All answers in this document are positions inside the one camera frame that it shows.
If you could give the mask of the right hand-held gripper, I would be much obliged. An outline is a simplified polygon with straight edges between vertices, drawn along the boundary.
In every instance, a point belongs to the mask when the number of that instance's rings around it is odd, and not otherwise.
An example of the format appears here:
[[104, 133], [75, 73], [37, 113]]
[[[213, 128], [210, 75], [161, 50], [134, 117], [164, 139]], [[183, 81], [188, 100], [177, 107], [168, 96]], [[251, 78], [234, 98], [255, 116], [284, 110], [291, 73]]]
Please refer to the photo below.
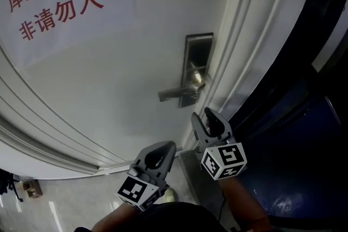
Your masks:
[[200, 143], [198, 162], [214, 180], [238, 175], [247, 164], [242, 144], [236, 142], [231, 125], [221, 114], [208, 107], [204, 113], [208, 131], [197, 113], [191, 116], [195, 138]]

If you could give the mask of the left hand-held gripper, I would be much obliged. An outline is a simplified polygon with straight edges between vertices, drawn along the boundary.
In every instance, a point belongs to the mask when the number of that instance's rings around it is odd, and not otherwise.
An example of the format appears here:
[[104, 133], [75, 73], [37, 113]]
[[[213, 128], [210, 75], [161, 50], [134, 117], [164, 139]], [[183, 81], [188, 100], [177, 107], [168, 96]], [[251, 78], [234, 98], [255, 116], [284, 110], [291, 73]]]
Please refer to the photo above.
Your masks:
[[138, 210], [149, 209], [169, 188], [165, 179], [175, 154], [173, 141], [158, 142], [142, 149], [126, 173], [117, 196]]

